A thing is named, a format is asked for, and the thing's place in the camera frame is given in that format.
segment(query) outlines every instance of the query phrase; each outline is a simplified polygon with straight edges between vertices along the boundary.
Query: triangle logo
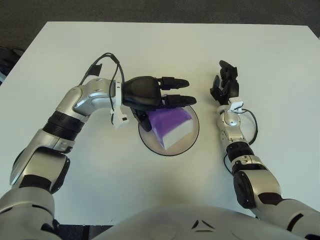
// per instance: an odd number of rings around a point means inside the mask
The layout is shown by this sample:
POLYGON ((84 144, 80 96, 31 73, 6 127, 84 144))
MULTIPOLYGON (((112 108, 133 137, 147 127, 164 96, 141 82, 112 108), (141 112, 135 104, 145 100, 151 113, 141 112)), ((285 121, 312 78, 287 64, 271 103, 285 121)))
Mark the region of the triangle logo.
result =
POLYGON ((191 228, 195 233, 213 233, 215 228, 203 220, 197 220, 191 228))

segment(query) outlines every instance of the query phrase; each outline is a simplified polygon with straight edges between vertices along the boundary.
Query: robot forearm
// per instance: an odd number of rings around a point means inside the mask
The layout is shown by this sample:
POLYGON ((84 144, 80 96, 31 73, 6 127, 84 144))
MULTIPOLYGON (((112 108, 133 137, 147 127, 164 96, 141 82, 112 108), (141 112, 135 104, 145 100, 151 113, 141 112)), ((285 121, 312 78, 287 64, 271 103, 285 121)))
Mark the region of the robot forearm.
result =
MULTIPOLYGON (((215 84, 213 84, 211 94, 215 86, 218 86, 215 84)), ((221 96, 212 95, 215 99, 221 96)), ((319 236, 320 213, 300 201, 283 199, 277 179, 259 157, 254 155, 240 129, 241 120, 238 113, 241 112, 243 102, 235 95, 228 99, 229 105, 222 105, 218 108, 217 126, 220 130, 222 144, 231 162, 237 201, 242 207, 250 209, 259 219, 300 237, 319 236)))

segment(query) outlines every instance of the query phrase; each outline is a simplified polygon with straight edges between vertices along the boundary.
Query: robotic hand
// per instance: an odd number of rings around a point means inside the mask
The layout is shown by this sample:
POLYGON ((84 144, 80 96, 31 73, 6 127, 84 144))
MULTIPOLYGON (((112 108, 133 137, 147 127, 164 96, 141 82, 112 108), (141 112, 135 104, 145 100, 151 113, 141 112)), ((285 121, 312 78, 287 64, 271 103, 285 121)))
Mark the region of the robotic hand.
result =
POLYGON ((174 77, 155 78, 138 76, 126 81, 123 86, 123 105, 131 108, 134 117, 142 128, 149 132, 152 126, 147 111, 171 109, 195 104, 192 96, 161 95, 161 90, 188 87, 188 81, 174 77))

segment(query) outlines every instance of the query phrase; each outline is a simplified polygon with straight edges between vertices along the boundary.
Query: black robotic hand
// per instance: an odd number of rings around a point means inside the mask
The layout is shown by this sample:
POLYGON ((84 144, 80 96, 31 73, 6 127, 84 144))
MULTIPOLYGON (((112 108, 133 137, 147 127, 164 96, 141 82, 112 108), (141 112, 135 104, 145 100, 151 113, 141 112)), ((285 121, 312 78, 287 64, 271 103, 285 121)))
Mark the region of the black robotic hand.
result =
POLYGON ((184 79, 138 76, 124 83, 122 104, 131 108, 139 124, 145 131, 149 132, 152 126, 147 111, 185 107, 197 102, 192 96, 181 96, 179 94, 162 96, 160 90, 179 89, 188 86, 189 82, 184 79))
POLYGON ((226 61, 221 60, 219 64, 221 66, 222 90, 220 89, 220 78, 217 75, 214 78, 212 88, 210 88, 210 93, 221 105, 228 105, 229 98, 239 96, 239 83, 236 80, 238 71, 236 67, 233 67, 226 61))

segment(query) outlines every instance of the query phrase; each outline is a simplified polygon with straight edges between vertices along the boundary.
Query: floor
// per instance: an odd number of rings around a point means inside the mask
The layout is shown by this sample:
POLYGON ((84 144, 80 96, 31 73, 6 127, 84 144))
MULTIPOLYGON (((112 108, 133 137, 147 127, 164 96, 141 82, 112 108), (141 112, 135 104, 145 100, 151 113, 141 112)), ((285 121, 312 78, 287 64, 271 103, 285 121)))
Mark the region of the floor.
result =
MULTIPOLYGON (((320 0, 0 0, 0 46, 26 49, 47 21, 307 25, 320 37, 320 0)), ((107 228, 60 234, 88 240, 107 228)))

